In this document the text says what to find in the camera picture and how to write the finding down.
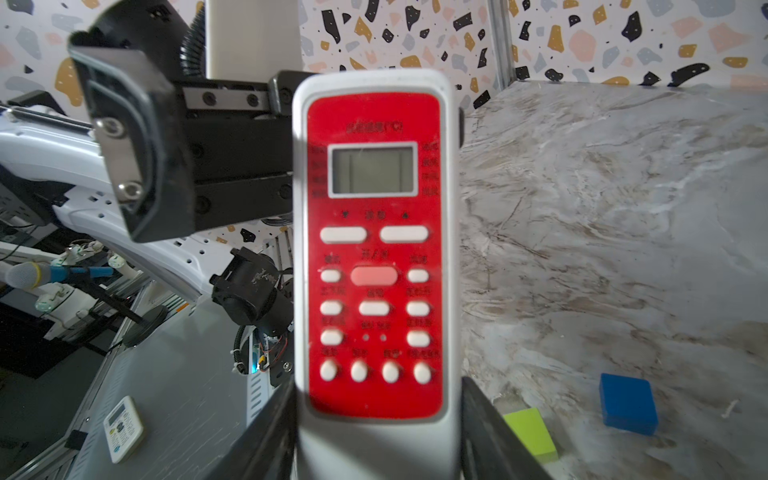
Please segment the aluminium corner post right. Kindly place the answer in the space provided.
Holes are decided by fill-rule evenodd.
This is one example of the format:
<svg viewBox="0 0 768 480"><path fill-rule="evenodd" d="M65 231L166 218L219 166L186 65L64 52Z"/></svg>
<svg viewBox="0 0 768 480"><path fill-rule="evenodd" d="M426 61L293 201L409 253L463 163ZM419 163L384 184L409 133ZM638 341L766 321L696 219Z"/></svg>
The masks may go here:
<svg viewBox="0 0 768 480"><path fill-rule="evenodd" d="M495 49L497 78L500 89L504 90L516 79L510 30L509 2L507 0L487 1L491 35Z"/></svg>

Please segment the green cube block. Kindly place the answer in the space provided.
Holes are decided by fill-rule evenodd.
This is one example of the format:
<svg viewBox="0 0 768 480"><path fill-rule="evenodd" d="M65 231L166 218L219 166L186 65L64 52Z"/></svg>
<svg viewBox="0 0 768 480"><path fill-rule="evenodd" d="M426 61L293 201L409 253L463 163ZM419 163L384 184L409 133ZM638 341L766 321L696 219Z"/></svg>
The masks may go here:
<svg viewBox="0 0 768 480"><path fill-rule="evenodd" d="M506 424L539 463L550 463L559 459L554 441L539 410L529 408L505 414Z"/></svg>

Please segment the small white spare remote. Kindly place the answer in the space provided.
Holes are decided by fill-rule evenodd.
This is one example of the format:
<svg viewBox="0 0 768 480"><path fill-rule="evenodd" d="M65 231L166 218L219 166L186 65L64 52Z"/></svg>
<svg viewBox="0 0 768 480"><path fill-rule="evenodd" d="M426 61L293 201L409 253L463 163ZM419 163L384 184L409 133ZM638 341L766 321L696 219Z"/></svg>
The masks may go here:
<svg viewBox="0 0 768 480"><path fill-rule="evenodd" d="M113 464L128 458L143 440L145 427L131 396L123 397L103 421L109 455Z"/></svg>

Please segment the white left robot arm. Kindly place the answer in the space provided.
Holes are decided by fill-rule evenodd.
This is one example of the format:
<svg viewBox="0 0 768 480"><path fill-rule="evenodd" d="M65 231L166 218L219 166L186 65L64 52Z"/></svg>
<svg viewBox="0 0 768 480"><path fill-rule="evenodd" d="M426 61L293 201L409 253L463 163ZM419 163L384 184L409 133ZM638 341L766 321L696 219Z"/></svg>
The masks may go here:
<svg viewBox="0 0 768 480"><path fill-rule="evenodd" d="M103 242L186 298L232 261L203 234L300 231L294 100L308 79L297 1L116 1L67 40L87 121L1 109L1 189L30 224Z"/></svg>

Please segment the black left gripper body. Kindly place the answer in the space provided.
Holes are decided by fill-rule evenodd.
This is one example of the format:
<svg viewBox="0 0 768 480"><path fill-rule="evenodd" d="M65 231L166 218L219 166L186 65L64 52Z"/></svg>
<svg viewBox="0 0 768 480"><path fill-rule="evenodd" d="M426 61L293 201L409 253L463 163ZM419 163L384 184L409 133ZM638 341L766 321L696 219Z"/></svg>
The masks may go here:
<svg viewBox="0 0 768 480"><path fill-rule="evenodd" d="M208 79L207 14L120 1L68 52L130 238L187 236L292 210L290 103L305 74Z"/></svg>

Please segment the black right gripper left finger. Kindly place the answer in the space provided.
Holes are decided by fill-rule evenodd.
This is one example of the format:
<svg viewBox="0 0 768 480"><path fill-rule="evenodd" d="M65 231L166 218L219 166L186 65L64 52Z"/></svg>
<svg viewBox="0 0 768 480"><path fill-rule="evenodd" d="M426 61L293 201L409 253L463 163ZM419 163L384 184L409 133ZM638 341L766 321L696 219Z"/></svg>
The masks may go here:
<svg viewBox="0 0 768 480"><path fill-rule="evenodd" d="M206 478L291 479L296 443L297 390L284 383Z"/></svg>

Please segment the white red remote control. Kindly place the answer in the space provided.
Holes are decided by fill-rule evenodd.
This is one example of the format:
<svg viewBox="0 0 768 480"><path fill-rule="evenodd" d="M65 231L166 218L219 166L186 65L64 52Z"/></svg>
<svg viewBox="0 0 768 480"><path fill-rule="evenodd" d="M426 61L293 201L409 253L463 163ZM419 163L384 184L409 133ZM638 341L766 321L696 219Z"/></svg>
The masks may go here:
<svg viewBox="0 0 768 480"><path fill-rule="evenodd" d="M435 70L320 74L296 92L302 479L460 475L461 128Z"/></svg>

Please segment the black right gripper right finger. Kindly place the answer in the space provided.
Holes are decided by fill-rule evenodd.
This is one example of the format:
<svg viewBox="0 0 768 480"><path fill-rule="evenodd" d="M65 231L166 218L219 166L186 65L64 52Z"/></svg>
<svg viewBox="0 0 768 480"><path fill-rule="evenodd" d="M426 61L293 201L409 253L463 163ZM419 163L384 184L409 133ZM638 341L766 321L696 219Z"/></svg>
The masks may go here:
<svg viewBox="0 0 768 480"><path fill-rule="evenodd" d="M468 376L461 379L460 446L464 479L552 479Z"/></svg>

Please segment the blue cube block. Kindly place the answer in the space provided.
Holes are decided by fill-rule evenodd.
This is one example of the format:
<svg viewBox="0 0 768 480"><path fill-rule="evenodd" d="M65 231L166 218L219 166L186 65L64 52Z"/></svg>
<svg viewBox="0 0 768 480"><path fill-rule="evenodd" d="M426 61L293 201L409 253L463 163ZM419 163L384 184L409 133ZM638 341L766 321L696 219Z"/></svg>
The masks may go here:
<svg viewBox="0 0 768 480"><path fill-rule="evenodd" d="M647 380L602 373L599 394L606 426L645 436L655 434L658 413Z"/></svg>

